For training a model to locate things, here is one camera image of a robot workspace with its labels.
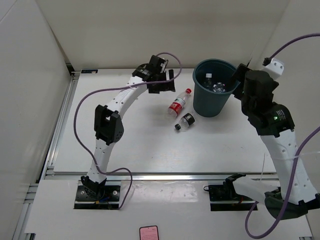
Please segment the blue label plastic bottle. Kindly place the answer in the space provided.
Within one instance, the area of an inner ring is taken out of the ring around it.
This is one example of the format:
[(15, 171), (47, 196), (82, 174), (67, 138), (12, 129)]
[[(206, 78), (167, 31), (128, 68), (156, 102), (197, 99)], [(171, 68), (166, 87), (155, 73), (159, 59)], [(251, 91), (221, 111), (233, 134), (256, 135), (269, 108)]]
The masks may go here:
[(225, 93), (226, 92), (225, 84), (222, 82), (214, 83), (212, 86), (212, 91), (215, 93)]

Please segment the clear unlabelled plastic bottle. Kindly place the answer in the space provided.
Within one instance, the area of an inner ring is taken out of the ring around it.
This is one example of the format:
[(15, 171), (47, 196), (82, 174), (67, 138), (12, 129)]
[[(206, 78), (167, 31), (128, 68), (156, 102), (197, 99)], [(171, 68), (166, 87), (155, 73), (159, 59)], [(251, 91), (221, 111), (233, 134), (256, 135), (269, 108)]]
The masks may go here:
[(213, 87), (213, 77), (212, 77), (211, 73), (206, 73), (205, 74), (205, 79), (204, 79), (204, 82), (203, 82), (203, 86), (208, 90), (210, 90)]

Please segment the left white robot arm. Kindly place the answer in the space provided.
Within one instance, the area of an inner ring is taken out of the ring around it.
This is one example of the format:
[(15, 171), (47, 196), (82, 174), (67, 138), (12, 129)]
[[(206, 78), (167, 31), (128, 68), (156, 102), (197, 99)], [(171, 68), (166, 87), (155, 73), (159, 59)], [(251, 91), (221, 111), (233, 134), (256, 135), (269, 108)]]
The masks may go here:
[(167, 75), (168, 60), (160, 54), (152, 55), (148, 63), (139, 65), (131, 74), (127, 84), (117, 87), (117, 95), (106, 105), (98, 105), (94, 110), (93, 129), (95, 150), (89, 150), (92, 164), (85, 176), (80, 178), (84, 190), (95, 201), (106, 195), (108, 163), (115, 144), (124, 135), (122, 119), (137, 98), (148, 91), (150, 94), (175, 91), (177, 75)]

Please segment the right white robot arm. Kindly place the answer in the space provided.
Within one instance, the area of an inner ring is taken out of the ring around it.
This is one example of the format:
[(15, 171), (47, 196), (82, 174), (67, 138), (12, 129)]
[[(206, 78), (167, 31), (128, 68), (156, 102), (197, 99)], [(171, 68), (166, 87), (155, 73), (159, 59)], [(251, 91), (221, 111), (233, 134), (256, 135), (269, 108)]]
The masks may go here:
[(230, 81), (239, 81), (233, 91), (241, 101), (241, 111), (265, 144), (278, 175), (279, 187), (265, 185), (242, 173), (223, 182), (230, 200), (248, 197), (265, 205), (268, 212), (281, 220), (299, 218), (319, 209), (320, 195), (312, 185), (299, 157), (295, 124), (287, 107), (273, 101), (279, 86), (269, 73), (251, 70), (240, 64)]

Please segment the red label plastic bottle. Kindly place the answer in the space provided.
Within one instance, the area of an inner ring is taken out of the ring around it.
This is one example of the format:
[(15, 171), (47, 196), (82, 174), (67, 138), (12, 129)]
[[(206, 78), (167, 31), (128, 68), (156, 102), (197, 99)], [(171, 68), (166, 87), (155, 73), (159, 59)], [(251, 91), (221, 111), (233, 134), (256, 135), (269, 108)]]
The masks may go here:
[(175, 100), (171, 103), (171, 105), (167, 109), (167, 113), (170, 117), (176, 118), (182, 111), (182, 109), (187, 104), (192, 90), (187, 88), (184, 92), (180, 93)]

